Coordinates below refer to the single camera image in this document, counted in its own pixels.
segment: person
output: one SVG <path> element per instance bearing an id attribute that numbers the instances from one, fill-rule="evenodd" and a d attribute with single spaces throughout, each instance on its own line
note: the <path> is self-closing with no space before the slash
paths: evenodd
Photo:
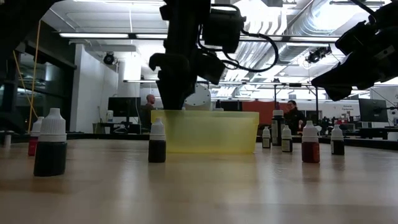
<path id="1" fill-rule="evenodd" d="M 287 102 L 287 109 L 289 109 L 289 111 L 284 115 L 285 123 L 289 126 L 290 130 L 292 130 L 292 134 L 297 134 L 299 126 L 303 128 L 305 116 L 298 110 L 297 103 L 294 100 L 289 100 Z"/>
<path id="2" fill-rule="evenodd" d="M 326 134 L 326 131 L 329 128 L 330 125 L 330 119 L 327 118 L 326 116 L 323 117 L 323 119 L 320 122 L 322 130 L 321 130 L 321 134 Z"/>
<path id="3" fill-rule="evenodd" d="M 150 112 L 154 110 L 155 104 L 155 96 L 152 94 L 147 95 L 147 104 L 142 107 L 142 118 L 141 124 L 143 128 L 150 130 L 150 126 L 152 125 L 150 121 Z"/>

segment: yellow cable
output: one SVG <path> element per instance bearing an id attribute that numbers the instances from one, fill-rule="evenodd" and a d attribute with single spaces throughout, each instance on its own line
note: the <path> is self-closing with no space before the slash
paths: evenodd
<path id="1" fill-rule="evenodd" d="M 27 130 L 27 133 L 30 133 L 30 126 L 32 122 L 32 109 L 33 109 L 33 100 L 34 100 L 34 93 L 35 93 L 35 79 L 36 79 L 36 65 L 37 65 L 37 54 L 39 52 L 39 37 L 40 37 L 40 25 L 42 21 L 39 20 L 39 27 L 37 28 L 37 38 L 36 38 L 36 54 L 35 54 L 35 64 L 33 68 L 33 82 L 32 82 L 32 98 L 30 101 L 32 104 L 30 105 L 30 113 L 29 113 L 29 128 Z"/>
<path id="2" fill-rule="evenodd" d="M 33 107 L 33 106 L 32 106 L 32 102 L 30 101 L 30 98 L 29 98 L 29 96 L 27 95 L 27 90 L 26 90 L 26 87 L 25 87 L 24 78 L 22 77 L 22 73 L 21 73 L 21 70 L 20 70 L 20 68 L 19 68 L 17 55 L 15 54 L 15 51 L 14 51 L 14 50 L 12 51 L 12 53 L 14 54 L 14 60 L 15 60 L 15 63 L 16 63 L 16 65 L 17 65 L 18 75 L 19 75 L 19 78 L 20 78 L 21 81 L 22 81 L 22 87 L 24 87 L 27 101 L 29 101 L 29 105 L 30 105 L 31 107 Z M 33 107 L 33 113 L 35 114 L 36 118 L 38 118 L 38 116 L 37 116 L 37 114 L 36 114 L 36 110 L 35 110 L 34 107 Z"/>

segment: woman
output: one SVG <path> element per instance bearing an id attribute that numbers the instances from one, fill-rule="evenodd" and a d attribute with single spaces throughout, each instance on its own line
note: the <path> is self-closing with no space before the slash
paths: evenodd
<path id="1" fill-rule="evenodd" d="M 299 126 L 302 126 L 305 121 L 305 116 L 297 109 L 297 103 L 294 100 L 289 100 L 287 102 L 287 108 L 289 111 L 284 115 L 285 123 L 289 126 L 290 130 L 292 130 L 292 134 L 297 134 Z"/>

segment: red wall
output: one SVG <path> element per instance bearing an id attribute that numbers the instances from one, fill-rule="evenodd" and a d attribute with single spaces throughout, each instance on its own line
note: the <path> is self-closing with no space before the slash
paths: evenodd
<path id="1" fill-rule="evenodd" d="M 260 113 L 260 124 L 271 124 L 272 111 L 274 110 L 274 102 L 261 102 L 261 101 L 251 101 L 243 102 L 243 111 L 254 111 Z M 280 108 L 285 111 L 287 109 L 287 103 L 279 103 Z"/>

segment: yellow plastic container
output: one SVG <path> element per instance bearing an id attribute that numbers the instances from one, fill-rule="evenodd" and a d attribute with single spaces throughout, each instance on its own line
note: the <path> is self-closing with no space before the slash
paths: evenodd
<path id="1" fill-rule="evenodd" d="M 162 118 L 167 152 L 254 152 L 258 112 L 153 110 L 152 122 Z"/>

